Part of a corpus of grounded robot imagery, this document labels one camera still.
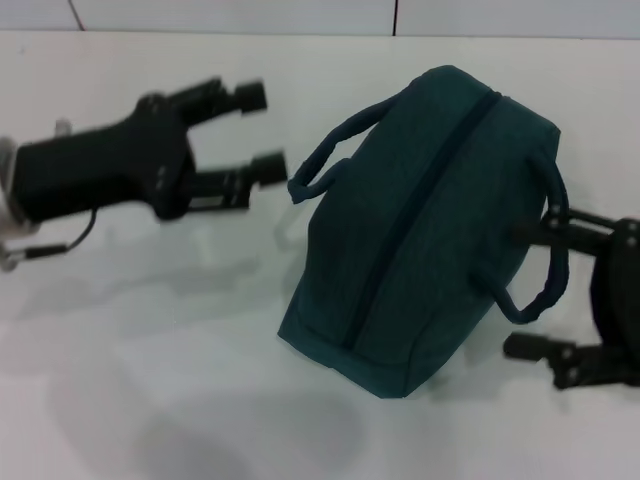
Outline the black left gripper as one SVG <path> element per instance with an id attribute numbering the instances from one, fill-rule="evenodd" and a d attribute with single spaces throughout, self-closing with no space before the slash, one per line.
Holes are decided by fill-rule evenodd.
<path id="1" fill-rule="evenodd" d="M 283 152 L 249 163 L 185 175 L 194 168 L 187 126 L 267 109 L 261 80 L 228 91 L 219 78 L 141 99 L 122 121 L 24 144 L 17 152 L 13 196 L 27 218 L 44 222 L 125 202 L 148 204 L 161 220 L 187 212 L 247 210 L 255 185 L 288 180 Z"/>

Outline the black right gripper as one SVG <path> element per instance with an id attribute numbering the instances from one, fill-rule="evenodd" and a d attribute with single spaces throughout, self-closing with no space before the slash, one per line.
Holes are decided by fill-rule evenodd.
<path id="1" fill-rule="evenodd" d="M 503 343 L 504 357 L 532 363 L 545 361 L 558 390 L 606 385 L 608 379 L 637 386 L 639 222 L 630 218 L 615 222 L 570 209 L 566 214 L 547 213 L 537 223 L 519 222 L 510 228 L 510 237 L 519 244 L 598 251 L 590 299 L 601 346 L 512 333 Z"/>

